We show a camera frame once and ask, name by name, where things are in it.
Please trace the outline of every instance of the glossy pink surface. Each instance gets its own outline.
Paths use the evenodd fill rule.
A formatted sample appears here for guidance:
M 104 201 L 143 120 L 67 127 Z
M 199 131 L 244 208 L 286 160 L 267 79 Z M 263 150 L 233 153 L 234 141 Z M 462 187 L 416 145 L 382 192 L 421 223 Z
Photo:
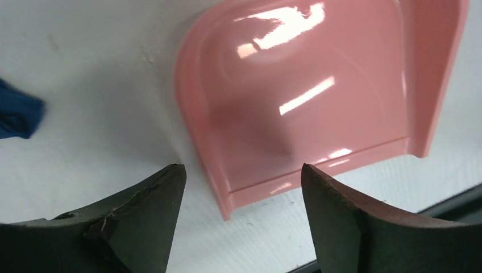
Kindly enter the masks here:
M 462 0 L 227 0 L 181 47 L 176 96 L 225 219 L 338 173 L 426 156 Z

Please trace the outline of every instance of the dustpan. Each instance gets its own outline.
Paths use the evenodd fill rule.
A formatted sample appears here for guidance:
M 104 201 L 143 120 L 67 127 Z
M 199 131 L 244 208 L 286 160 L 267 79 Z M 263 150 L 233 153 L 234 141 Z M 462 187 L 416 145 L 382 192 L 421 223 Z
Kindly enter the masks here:
M 227 0 L 190 30 L 176 98 L 225 219 L 300 186 L 427 156 L 467 0 Z

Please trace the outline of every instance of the blue cloth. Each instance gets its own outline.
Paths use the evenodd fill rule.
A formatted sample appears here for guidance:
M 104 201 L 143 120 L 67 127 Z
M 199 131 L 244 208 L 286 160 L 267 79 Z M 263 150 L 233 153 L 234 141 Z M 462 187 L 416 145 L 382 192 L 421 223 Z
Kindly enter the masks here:
M 0 79 L 0 139 L 30 138 L 43 118 L 45 103 Z

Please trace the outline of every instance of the tabletop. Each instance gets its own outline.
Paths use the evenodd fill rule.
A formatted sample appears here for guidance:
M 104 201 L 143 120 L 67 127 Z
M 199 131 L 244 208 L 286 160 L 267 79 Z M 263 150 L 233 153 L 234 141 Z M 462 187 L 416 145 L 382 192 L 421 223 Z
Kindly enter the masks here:
M 176 51 L 219 0 L 23 0 L 0 9 L 0 77 L 42 98 L 29 140 L 0 140 L 0 221 L 51 219 L 170 163 L 188 182 L 168 272 L 283 273 L 315 259 L 301 190 L 223 221 L 177 109 Z M 417 212 L 482 182 L 482 2 L 472 1 L 428 158 L 336 178 Z

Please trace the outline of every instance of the white table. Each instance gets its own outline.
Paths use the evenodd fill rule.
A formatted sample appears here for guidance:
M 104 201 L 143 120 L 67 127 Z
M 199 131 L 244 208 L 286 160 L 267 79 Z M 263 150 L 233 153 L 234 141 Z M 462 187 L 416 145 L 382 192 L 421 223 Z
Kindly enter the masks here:
M 0 221 L 52 218 L 169 163 L 188 184 L 168 272 L 283 273 L 315 259 L 301 191 L 221 219 L 176 108 L 172 65 L 196 17 L 219 0 L 1 0 L 0 77 L 47 102 L 30 140 L 0 140 Z M 339 175 L 418 211 L 482 182 L 482 1 L 472 1 L 428 158 Z

